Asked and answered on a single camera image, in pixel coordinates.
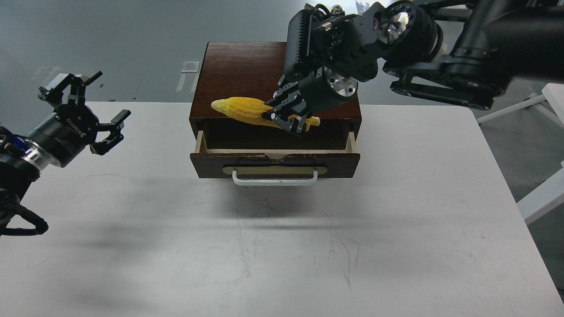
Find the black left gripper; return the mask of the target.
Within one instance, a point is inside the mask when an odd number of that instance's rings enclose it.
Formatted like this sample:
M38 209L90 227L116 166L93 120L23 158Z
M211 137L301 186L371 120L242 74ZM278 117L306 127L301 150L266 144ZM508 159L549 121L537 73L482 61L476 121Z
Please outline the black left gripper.
M124 139L122 129L125 119L131 115L130 110L121 110L111 122L100 124L97 116L85 106L87 86L101 76L101 71L90 77L59 74L38 89L38 99L47 102L56 111L79 107L78 110L53 113L27 134L30 140L54 158L51 164L65 168L89 144L93 154L103 156ZM109 135L97 142L96 133L99 132L109 132Z

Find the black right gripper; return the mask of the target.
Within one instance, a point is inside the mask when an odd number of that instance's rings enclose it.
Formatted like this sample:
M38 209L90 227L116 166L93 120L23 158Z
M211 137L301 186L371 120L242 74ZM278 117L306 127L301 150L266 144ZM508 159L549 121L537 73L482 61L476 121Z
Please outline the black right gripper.
M377 13L379 4L362 15L305 4L288 24L283 75L263 118L304 136L312 115L353 100L378 72Z

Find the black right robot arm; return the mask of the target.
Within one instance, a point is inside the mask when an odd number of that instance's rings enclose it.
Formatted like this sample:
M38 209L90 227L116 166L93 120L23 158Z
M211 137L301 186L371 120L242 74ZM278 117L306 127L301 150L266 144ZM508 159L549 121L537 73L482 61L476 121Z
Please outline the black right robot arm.
M284 74L261 118L294 135L383 72L390 89L489 110L516 77L563 82L557 0L397 0L362 14L307 4L289 22Z

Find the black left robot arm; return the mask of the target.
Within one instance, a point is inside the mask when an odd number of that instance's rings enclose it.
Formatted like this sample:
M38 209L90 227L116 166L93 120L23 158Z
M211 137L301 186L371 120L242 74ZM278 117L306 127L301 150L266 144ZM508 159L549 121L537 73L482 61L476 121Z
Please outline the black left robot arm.
M42 170L65 168L86 147L103 156L123 140L129 110L103 124L86 105L86 88L101 75L59 74L39 88L38 98L53 108L50 116L25 135L1 128L1 235L36 236L48 230L43 218L21 204Z

